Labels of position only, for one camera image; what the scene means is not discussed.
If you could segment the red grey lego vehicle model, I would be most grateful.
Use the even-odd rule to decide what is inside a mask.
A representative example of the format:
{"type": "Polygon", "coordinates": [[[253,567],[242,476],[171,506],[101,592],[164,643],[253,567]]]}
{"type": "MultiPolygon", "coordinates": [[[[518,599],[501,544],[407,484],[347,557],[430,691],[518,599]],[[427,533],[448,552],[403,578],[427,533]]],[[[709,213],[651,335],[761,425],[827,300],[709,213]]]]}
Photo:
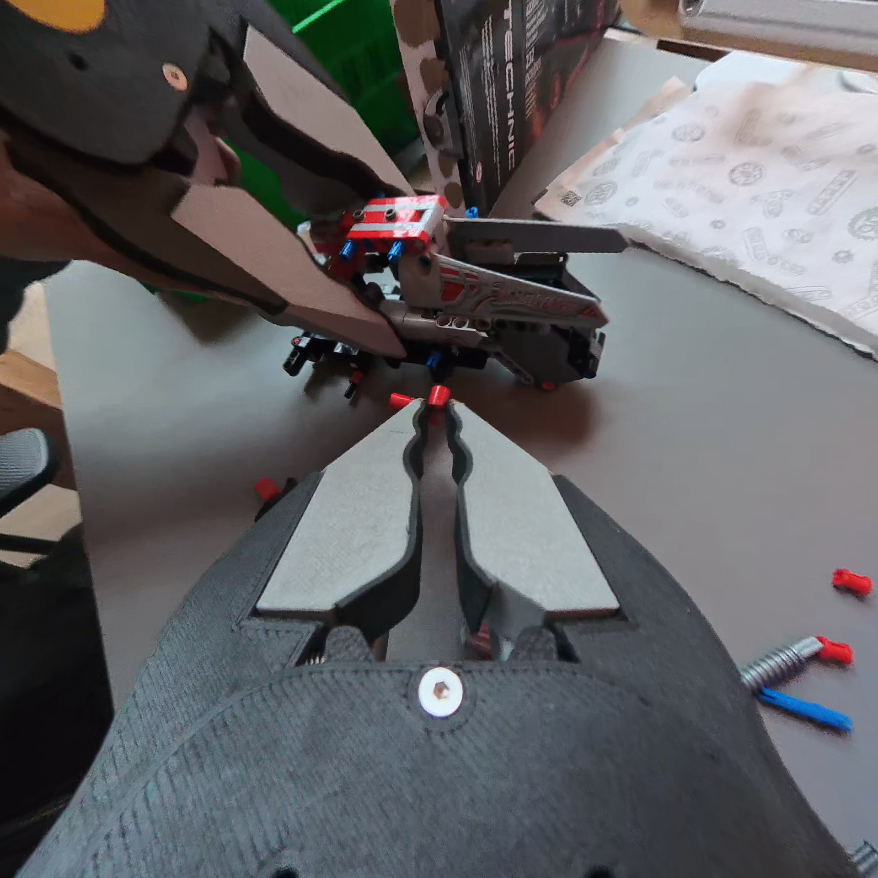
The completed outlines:
{"type": "Polygon", "coordinates": [[[314,254],[349,281],[398,337],[401,354],[379,354],[327,332],[292,339],[283,368],[296,377],[327,360],[350,369],[351,399],[379,359],[415,364],[436,384],[491,359],[521,384],[551,391],[593,379],[608,316],[568,269],[571,254],[619,254],[613,228],[536,219],[454,217],[445,198],[379,197],[340,218],[304,224],[314,254]]]}

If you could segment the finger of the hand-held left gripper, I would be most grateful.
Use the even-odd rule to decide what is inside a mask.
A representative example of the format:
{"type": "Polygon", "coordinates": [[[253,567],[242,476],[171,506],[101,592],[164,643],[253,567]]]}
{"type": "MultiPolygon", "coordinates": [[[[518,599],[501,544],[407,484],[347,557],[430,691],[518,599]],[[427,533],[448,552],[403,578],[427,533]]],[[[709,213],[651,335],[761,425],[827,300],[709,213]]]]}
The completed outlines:
{"type": "Polygon", "coordinates": [[[320,267],[302,241],[243,189],[193,185],[171,216],[278,294],[292,326],[379,356],[404,357],[388,320],[320,267]]]}
{"type": "Polygon", "coordinates": [[[257,28],[247,28],[230,84],[226,134],[275,173],[287,202],[414,194],[357,111],[257,28]]]}

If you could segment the black office chair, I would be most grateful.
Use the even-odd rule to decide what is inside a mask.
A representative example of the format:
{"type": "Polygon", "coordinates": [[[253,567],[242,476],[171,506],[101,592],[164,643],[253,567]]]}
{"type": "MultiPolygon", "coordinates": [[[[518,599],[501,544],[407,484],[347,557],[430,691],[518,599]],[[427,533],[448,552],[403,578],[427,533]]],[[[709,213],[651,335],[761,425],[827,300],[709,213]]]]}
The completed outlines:
{"type": "MultiPolygon", "coordinates": [[[[1,515],[5,517],[47,487],[60,469],[60,453],[53,440],[38,428],[24,428],[1,438],[1,515]]],[[[84,553],[82,525],[58,540],[1,534],[2,551],[36,555],[28,567],[1,562],[2,585],[16,578],[48,576],[84,553]]]]}

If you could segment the blue lego axle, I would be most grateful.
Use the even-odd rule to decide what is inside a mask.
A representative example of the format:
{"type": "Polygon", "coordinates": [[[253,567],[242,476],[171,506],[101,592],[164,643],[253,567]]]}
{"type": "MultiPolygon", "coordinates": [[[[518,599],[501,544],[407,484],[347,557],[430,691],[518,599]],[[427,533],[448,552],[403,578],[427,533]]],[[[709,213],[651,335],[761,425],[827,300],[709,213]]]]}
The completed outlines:
{"type": "Polygon", "coordinates": [[[755,695],[763,704],[779,709],[790,716],[840,733],[851,734],[853,732],[852,719],[839,711],[768,687],[760,688],[755,695]]]}

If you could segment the person's left hand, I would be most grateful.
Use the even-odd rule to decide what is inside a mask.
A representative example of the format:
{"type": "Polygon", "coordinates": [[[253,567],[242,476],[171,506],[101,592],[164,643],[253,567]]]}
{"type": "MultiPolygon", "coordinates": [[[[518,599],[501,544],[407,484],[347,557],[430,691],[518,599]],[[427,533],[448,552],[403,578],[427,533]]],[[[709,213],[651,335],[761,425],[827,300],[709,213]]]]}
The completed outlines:
{"type": "Polygon", "coordinates": [[[99,239],[61,197],[19,173],[1,145],[1,252],[25,261],[89,261],[170,289],[170,280],[119,254],[99,239]]]}

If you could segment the black lego set box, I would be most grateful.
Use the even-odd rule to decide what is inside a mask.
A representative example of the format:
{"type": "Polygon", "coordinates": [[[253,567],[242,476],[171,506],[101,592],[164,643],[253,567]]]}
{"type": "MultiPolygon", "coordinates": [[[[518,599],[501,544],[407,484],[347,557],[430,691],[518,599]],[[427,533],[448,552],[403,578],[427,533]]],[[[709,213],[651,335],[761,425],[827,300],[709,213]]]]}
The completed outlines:
{"type": "Polygon", "coordinates": [[[616,1],[392,1],[434,191],[485,218],[540,138],[616,1]]]}

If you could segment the green plastic bin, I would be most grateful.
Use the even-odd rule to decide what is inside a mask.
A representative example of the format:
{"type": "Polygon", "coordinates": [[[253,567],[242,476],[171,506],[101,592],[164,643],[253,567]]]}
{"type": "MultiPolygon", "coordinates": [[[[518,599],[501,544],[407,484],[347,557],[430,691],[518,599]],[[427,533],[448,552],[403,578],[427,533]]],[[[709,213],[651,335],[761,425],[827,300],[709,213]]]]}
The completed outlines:
{"type": "Polygon", "coordinates": [[[300,219],[337,220],[365,203],[289,203],[278,177],[234,147],[226,134],[226,100],[240,66],[248,27],[342,96],[389,154],[414,138],[413,122],[397,88],[400,50],[388,2],[197,2],[206,43],[192,96],[174,137],[151,164],[192,182],[242,185],[290,228],[300,219]]]}

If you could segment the grey lego spring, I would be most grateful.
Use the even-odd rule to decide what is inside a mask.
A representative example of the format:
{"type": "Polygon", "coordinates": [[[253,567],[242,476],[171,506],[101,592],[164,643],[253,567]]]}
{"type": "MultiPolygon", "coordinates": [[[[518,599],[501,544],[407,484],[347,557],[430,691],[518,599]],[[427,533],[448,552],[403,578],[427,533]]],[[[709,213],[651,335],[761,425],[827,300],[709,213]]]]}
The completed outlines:
{"type": "Polygon", "coordinates": [[[741,681],[752,694],[764,688],[776,688],[793,680],[823,649],[823,643],[814,636],[778,646],[742,665],[739,668],[741,681]]]}

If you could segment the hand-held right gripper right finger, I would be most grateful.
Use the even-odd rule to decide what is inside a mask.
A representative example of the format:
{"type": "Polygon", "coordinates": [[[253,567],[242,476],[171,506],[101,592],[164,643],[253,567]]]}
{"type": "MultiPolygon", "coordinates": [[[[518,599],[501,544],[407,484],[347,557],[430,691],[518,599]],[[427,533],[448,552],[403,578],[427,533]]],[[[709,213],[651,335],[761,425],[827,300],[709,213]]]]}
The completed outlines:
{"type": "Polygon", "coordinates": [[[446,407],[466,641],[509,659],[529,629],[621,620],[619,599],[554,474],[462,402],[446,407]]]}

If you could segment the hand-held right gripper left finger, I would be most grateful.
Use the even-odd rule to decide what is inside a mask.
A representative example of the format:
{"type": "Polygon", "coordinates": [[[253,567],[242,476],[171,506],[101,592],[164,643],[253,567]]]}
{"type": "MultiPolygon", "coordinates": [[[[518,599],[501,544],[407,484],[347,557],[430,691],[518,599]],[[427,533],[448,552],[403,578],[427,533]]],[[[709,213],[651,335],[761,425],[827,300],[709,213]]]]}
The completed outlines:
{"type": "Polygon", "coordinates": [[[373,642],[413,609],[423,544],[425,400],[326,466],[255,604],[257,616],[348,626],[373,642]]]}

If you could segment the printed paper bag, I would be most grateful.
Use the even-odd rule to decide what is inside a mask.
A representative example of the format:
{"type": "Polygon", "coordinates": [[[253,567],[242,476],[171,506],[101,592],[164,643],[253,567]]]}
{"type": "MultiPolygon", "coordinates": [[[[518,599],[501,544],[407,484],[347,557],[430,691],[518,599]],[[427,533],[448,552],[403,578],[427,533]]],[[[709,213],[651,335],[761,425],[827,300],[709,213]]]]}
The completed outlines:
{"type": "Polygon", "coordinates": [[[876,360],[876,74],[733,53],[665,81],[535,203],[876,360]]]}

